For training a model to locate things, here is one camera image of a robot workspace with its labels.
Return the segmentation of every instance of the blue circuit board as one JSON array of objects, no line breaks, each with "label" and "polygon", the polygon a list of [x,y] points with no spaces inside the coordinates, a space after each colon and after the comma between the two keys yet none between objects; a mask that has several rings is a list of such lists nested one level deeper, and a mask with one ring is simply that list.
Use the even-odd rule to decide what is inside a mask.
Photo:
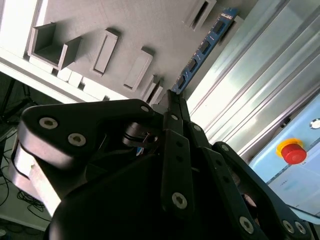
[{"label": "blue circuit board", "polygon": [[220,14],[209,33],[206,35],[180,76],[177,78],[171,89],[173,92],[180,94],[186,89],[198,69],[230,27],[231,23],[237,16],[237,13],[237,8],[227,8]]}]

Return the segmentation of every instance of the emergency stop button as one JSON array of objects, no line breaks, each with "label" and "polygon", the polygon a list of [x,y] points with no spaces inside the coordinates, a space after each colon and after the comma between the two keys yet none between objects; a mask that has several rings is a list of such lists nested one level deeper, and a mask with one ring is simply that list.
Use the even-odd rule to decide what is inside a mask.
[{"label": "emergency stop button", "polygon": [[302,142],[297,138],[281,142],[276,147],[276,153],[291,165],[300,164],[307,158],[307,152],[303,149]]}]

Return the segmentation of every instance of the light blue panel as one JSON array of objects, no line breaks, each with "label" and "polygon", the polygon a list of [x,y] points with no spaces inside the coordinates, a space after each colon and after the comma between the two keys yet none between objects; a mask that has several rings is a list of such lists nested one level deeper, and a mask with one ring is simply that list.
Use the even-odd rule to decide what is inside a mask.
[{"label": "light blue panel", "polygon": [[[320,118],[320,94],[316,96],[250,163],[250,167],[302,219],[320,224],[320,128],[310,122]],[[303,142],[307,158],[297,165],[276,155],[282,141]]]},{"label": "light blue panel", "polygon": [[310,128],[310,122],[316,118],[320,118],[320,94],[259,152],[250,163],[250,167],[264,182],[270,181],[288,165],[283,158],[276,154],[278,144],[286,139],[297,138],[303,142],[303,148],[308,151],[311,145],[320,138],[320,128]]}]

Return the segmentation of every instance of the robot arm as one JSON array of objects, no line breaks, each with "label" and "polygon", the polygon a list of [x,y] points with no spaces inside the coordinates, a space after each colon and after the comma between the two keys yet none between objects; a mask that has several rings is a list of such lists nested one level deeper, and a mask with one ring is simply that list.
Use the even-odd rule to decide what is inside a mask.
[{"label": "robot arm", "polygon": [[137,99],[23,113],[12,181],[48,209],[48,239],[311,239],[230,146],[209,144],[182,97],[166,97],[163,114]]}]

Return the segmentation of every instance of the red button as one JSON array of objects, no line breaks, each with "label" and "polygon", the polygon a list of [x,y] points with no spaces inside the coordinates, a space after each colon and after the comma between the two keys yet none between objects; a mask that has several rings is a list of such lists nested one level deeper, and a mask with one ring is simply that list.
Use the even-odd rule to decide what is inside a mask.
[{"label": "red button", "polygon": [[302,163],[307,157],[307,152],[300,145],[294,143],[285,146],[281,155],[288,164],[293,165]]}]

